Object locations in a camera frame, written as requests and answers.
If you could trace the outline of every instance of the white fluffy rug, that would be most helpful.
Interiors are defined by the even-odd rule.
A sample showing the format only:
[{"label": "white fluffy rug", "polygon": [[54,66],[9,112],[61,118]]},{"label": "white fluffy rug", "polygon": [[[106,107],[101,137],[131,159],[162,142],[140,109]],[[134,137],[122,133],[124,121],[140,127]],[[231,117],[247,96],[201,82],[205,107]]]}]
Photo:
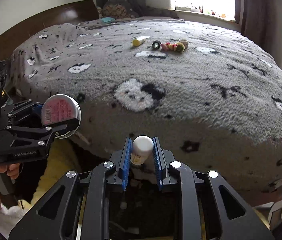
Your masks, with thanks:
[{"label": "white fluffy rug", "polygon": [[0,232],[8,239],[12,228],[20,221],[28,210],[21,209],[18,206],[7,209],[2,205],[0,210]]}]

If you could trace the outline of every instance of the bed frame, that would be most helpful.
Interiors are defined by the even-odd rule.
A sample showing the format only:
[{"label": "bed frame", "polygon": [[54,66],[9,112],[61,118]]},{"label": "bed frame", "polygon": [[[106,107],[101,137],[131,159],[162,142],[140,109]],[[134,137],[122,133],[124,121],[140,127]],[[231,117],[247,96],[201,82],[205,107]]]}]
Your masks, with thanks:
[{"label": "bed frame", "polygon": [[14,49],[47,27],[96,19],[99,19],[99,13],[93,0],[68,3],[40,12],[0,35],[0,60],[9,59]]}]

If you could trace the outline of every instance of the silver screw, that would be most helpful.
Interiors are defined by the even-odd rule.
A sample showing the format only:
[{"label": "silver screw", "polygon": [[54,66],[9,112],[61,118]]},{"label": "silver screw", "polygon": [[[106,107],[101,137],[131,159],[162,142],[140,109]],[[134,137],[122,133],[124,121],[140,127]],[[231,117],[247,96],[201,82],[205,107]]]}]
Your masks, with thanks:
[{"label": "silver screw", "polygon": [[76,172],[75,172],[75,171],[68,171],[68,173],[66,174],[66,176],[67,176],[68,178],[73,178],[73,177],[75,177],[75,175],[76,175]]},{"label": "silver screw", "polygon": [[218,173],[216,171],[209,171],[208,175],[211,178],[216,178],[218,176]]},{"label": "silver screw", "polygon": [[180,168],[181,167],[181,162],[178,162],[178,161],[171,162],[171,166],[173,168]]},{"label": "silver screw", "polygon": [[113,167],[113,166],[114,166],[114,163],[113,163],[113,162],[108,161],[108,162],[105,162],[105,163],[103,164],[103,166],[104,166],[105,168],[111,168],[111,167]]}]

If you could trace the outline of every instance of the pink label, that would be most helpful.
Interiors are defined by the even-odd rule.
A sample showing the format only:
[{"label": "pink label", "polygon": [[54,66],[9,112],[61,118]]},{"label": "pink label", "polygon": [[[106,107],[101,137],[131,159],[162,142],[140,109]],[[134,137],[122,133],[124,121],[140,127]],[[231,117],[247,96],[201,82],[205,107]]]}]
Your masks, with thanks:
[{"label": "pink label", "polygon": [[75,117],[74,105],[63,99],[54,99],[44,106],[42,121],[44,125],[61,122]]}]

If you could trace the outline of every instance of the white storage box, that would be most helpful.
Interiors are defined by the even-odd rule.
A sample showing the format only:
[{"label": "white storage box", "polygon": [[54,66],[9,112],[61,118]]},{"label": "white storage box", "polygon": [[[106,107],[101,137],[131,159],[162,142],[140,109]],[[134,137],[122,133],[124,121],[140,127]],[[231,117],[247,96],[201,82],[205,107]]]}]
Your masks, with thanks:
[{"label": "white storage box", "polygon": [[153,8],[175,10],[173,0],[145,0],[145,5]]}]

